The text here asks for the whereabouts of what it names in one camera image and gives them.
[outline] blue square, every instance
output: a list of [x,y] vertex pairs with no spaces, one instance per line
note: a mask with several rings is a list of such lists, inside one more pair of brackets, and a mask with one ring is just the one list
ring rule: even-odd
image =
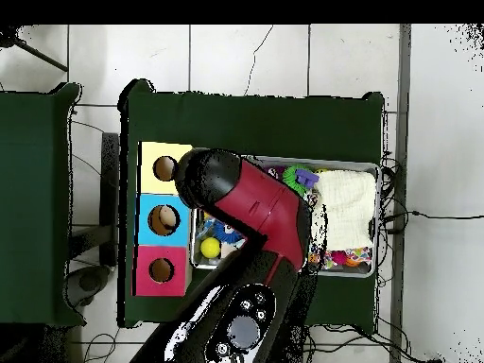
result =
[[[171,235],[157,235],[148,225],[148,216],[156,206],[172,206],[180,216],[180,225]],[[188,247],[190,210],[178,196],[141,194],[138,245],[163,245],[167,247]]]

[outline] white cloth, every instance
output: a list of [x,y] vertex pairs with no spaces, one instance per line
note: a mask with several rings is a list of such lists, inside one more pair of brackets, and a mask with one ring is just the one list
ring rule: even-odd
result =
[[320,192],[320,202],[312,215],[313,242],[322,247],[324,240],[326,207],[328,219],[328,251],[372,248],[369,222],[374,215],[376,185],[374,176],[357,171],[324,171],[315,188]]

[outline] green table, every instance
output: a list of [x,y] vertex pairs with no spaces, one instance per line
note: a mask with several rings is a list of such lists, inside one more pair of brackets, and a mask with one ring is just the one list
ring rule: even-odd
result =
[[[168,321],[182,298],[133,297],[135,180],[139,141],[221,147],[239,154],[380,163],[381,94],[362,99],[310,96],[225,96],[155,93],[144,80],[132,81],[120,96],[121,196],[118,322]],[[193,290],[208,274],[194,269]],[[307,324],[356,324],[373,328],[375,274],[366,279],[320,276]]]
[[0,92],[0,322],[79,325],[63,297],[69,260],[69,112],[74,83]]

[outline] shape sorter box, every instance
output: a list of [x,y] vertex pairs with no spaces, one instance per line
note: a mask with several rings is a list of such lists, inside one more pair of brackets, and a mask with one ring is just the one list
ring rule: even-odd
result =
[[[131,293],[134,296],[183,296],[190,284],[192,266],[188,249],[191,211],[180,200],[175,183],[159,180],[154,174],[153,166],[163,156],[179,161],[191,148],[189,145],[155,142],[142,142],[138,147],[139,176],[136,177],[138,201],[135,224],[137,233],[131,276]],[[160,216],[160,206],[168,206],[177,216],[178,226],[168,235],[155,233],[149,224],[153,218]],[[172,271],[163,282],[155,281],[152,274],[155,261],[160,260],[167,262]]]

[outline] circular hole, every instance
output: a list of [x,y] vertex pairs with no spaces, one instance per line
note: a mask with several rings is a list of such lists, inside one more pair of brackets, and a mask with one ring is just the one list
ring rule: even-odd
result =
[[156,259],[149,265],[149,277],[157,283],[166,283],[173,278],[175,268],[168,259]]
[[180,215],[173,206],[166,204],[156,206],[149,213],[147,224],[157,235],[171,235],[180,225]]
[[171,181],[175,177],[177,161],[171,156],[162,156],[153,164],[153,174],[160,181]]

